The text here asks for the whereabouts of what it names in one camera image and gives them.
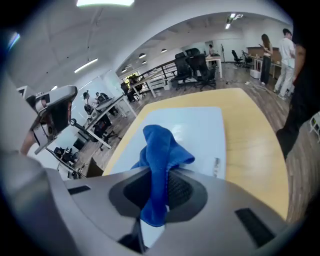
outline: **wooden floor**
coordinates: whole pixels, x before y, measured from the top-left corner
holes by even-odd
[[[267,85],[268,90],[262,91],[250,89],[250,87],[252,88],[252,84],[258,85],[259,82],[250,77],[249,72],[246,72],[245,69],[235,68],[232,63],[226,63],[222,64],[222,71],[223,79],[220,79],[218,73],[216,75],[217,89],[242,88],[262,110],[275,132],[283,127],[288,115],[290,101],[283,101],[272,92],[276,83],[272,77],[270,77],[269,85]],[[205,87],[203,90],[211,89],[211,87]],[[156,98],[148,92],[142,100],[133,102],[131,106],[138,114],[146,104],[198,91],[199,89],[194,87],[187,87],[186,91],[183,89],[165,91],[161,88],[156,90]],[[110,120],[114,127],[113,130],[122,137],[133,122],[134,116],[132,114],[129,114],[127,118],[123,118],[120,115],[115,118],[111,116]],[[99,150],[97,143],[88,142],[79,153],[81,160],[79,164],[81,162],[88,163],[91,156],[93,156],[98,166],[104,170],[119,141],[118,138],[112,138],[109,141],[112,149],[104,147],[103,151]],[[310,198],[320,186],[319,156],[320,144],[317,143],[316,135],[309,133],[309,122],[307,122],[301,128],[299,137],[286,161],[290,199],[287,216],[288,222],[294,222],[302,216]]]

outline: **black slot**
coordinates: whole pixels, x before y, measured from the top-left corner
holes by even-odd
[[[249,208],[236,210],[235,214],[258,248],[275,238],[269,228]]]
[[[70,195],[75,195],[75,194],[85,192],[90,189],[91,189],[90,187],[88,187],[87,185],[84,185],[84,186],[77,186],[77,187],[69,188],[68,191],[69,191]]]

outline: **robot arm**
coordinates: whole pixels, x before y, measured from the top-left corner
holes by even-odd
[[[71,105],[77,93],[77,87],[66,85],[26,99],[37,113],[37,118],[30,129],[39,145],[34,152],[35,154],[47,147],[69,125]],[[23,154],[25,151],[28,152],[28,144],[32,142],[28,136],[30,133],[22,145],[21,152]]]

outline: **blue cloth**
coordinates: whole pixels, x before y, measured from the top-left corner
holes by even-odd
[[[132,168],[149,166],[151,169],[150,198],[140,213],[140,219],[153,227],[165,224],[168,203],[168,172],[180,164],[191,164],[195,157],[180,146],[172,133],[160,125],[147,125],[143,129],[146,146],[140,160]]]

